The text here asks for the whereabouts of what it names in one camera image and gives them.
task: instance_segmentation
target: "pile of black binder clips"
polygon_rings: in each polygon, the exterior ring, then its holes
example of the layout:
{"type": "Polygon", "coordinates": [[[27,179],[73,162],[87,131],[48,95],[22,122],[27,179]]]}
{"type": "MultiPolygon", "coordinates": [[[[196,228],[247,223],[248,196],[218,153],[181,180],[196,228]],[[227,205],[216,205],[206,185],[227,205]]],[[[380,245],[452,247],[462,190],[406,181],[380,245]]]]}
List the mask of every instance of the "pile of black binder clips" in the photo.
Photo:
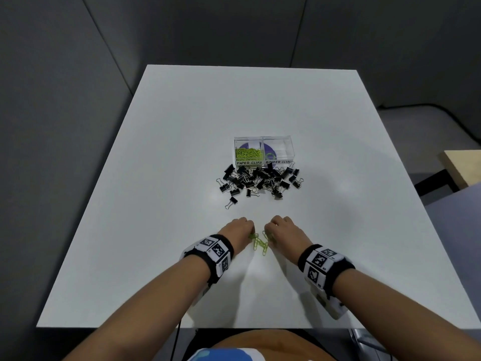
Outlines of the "pile of black binder clips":
{"type": "Polygon", "coordinates": [[[222,179],[218,178],[216,181],[219,183],[219,189],[222,193],[230,192],[230,200],[225,206],[226,209],[229,209],[231,205],[237,204],[237,199],[234,196],[239,195],[244,188],[246,188],[247,197],[253,195],[260,196],[264,192],[261,190],[265,190],[270,191],[276,199],[282,199],[282,193],[288,190],[291,184],[298,189],[304,181],[303,178],[297,179],[298,169],[291,167],[273,168],[272,163],[262,168],[240,166],[237,171],[233,165],[230,165],[224,172],[224,177],[222,179]],[[284,181],[289,175],[291,175],[288,180],[290,183],[284,181]]]}

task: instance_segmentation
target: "gray wall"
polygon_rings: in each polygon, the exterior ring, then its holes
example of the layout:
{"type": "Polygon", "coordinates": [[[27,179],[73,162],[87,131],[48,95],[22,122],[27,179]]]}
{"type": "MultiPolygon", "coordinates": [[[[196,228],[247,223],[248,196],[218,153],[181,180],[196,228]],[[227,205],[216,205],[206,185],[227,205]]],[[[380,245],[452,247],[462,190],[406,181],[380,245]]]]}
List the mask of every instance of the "gray wall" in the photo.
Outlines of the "gray wall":
{"type": "Polygon", "coordinates": [[[481,0],[307,0],[292,66],[357,69],[376,106],[432,103],[481,139],[481,0]]]}
{"type": "Polygon", "coordinates": [[[135,91],[147,64],[288,67],[304,0],[85,0],[135,91]]]}
{"type": "Polygon", "coordinates": [[[9,359],[39,351],[28,330],[132,96],[82,0],[0,0],[0,48],[0,358],[9,359]]]}

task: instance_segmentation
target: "gray floor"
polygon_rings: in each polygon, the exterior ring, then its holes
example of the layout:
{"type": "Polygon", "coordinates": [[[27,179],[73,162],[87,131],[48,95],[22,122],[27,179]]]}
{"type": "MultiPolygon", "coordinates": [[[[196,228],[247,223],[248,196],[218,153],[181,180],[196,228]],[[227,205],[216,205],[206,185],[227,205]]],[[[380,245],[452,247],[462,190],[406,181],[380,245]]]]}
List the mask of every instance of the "gray floor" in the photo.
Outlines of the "gray floor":
{"type": "MultiPolygon", "coordinates": [[[[379,115],[414,184],[443,169],[436,157],[441,151],[481,149],[481,146],[441,109],[432,106],[406,107],[381,110],[379,115]]],[[[451,193],[448,187],[443,187],[423,196],[421,200],[427,205],[451,193]]],[[[358,359],[347,330],[312,329],[308,332],[339,361],[358,359]]],[[[481,330],[469,333],[481,340],[481,330]]],[[[175,335],[176,331],[157,353],[155,361],[170,359],[175,335]]],[[[194,329],[180,329],[173,360],[182,359],[194,335],[194,329]]],[[[370,349],[363,361],[390,359],[389,355],[370,349]]]]}

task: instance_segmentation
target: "person's left arm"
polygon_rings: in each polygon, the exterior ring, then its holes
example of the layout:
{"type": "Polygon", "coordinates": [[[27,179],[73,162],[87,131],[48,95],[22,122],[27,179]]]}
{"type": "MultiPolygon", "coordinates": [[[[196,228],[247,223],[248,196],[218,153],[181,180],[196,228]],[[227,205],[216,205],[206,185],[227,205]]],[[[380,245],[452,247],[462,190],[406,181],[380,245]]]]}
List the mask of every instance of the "person's left arm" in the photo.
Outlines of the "person's left arm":
{"type": "MultiPolygon", "coordinates": [[[[253,232],[254,223],[240,218],[219,234],[237,255],[253,232]]],[[[135,293],[65,360],[152,360],[210,276],[202,258],[188,255],[135,293]]]]}

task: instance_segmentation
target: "transparent box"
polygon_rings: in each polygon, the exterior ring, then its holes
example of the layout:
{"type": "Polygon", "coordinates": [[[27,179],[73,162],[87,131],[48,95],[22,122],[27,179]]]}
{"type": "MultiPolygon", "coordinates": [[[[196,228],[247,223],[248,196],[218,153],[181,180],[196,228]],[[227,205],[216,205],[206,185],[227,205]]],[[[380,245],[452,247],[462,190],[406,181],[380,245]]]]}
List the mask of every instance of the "transparent box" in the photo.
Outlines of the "transparent box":
{"type": "Polygon", "coordinates": [[[289,166],[294,159],[291,136],[235,137],[236,166],[289,166]]]}

